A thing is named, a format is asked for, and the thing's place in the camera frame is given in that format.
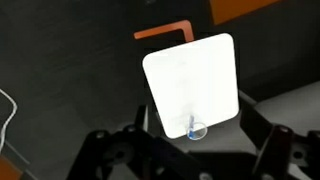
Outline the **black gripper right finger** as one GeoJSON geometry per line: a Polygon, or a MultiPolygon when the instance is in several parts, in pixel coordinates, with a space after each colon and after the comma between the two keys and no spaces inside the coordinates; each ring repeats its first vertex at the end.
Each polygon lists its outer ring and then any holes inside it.
{"type": "Polygon", "coordinates": [[[288,126],[271,123],[254,109],[253,103],[239,99],[240,127],[258,150],[252,177],[256,180],[298,180],[290,175],[294,164],[311,180],[320,180],[320,137],[318,130],[298,135],[288,126]]]}

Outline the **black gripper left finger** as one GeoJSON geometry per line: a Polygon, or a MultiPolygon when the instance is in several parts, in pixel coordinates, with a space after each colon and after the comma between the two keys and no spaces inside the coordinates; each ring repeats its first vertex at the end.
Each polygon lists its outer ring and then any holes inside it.
{"type": "Polygon", "coordinates": [[[147,132],[148,107],[138,107],[135,120],[114,134],[90,132],[66,180],[108,180],[113,168],[126,165],[139,180],[213,180],[199,160],[147,132]]]}

